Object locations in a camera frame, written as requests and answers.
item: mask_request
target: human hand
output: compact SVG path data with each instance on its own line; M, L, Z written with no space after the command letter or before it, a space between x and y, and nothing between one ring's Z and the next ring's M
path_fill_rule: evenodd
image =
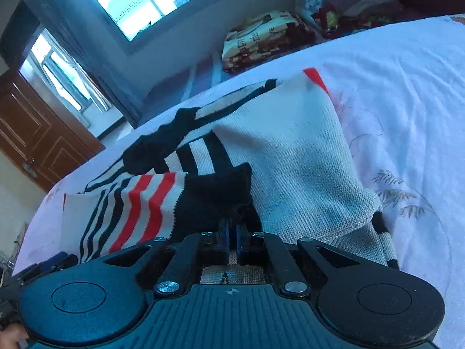
M0 349L18 349L19 340L25 340L28 337L22 325L11 324L6 330L0 332Z

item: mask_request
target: round black pad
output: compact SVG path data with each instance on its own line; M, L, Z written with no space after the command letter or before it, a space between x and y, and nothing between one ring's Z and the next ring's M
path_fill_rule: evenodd
M380 348L429 338L445 311L429 283L377 264L336 269L318 295L317 308L340 336Z
M359 303L368 311L376 314L396 315L410 307L412 297L399 286L383 283L361 289Z
M75 282L56 289L52 294L52 303L63 312L82 314L101 306L105 298L105 289L99 285Z
M19 301L26 329L61 346L93 345L119 336L145 309L131 268L98 260L39 278Z

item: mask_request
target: door handle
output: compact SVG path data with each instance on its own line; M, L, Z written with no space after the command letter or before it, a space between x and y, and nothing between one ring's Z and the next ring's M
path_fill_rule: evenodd
M37 173L27 163L23 163L23 169L34 179L37 179Z

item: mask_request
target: ridged black surface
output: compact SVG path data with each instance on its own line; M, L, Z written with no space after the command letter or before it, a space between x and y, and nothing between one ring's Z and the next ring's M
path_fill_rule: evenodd
M194 285L186 296L158 301L131 332L100 347L359 348L328 331L306 302L282 298L271 285ZM431 348L426 343L417 346L417 349Z

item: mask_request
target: white bedsheet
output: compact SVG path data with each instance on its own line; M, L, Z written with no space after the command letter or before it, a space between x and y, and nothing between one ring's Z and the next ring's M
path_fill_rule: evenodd
M436 344L463 348L464 38L465 25L448 17L389 25L276 59L171 108L52 189L29 226L15 270L60 250L65 192L82 191L139 135L169 122L179 107L203 106L251 83L316 67L363 185L380 191L386 202L401 269L427 280L445 298L446 317Z

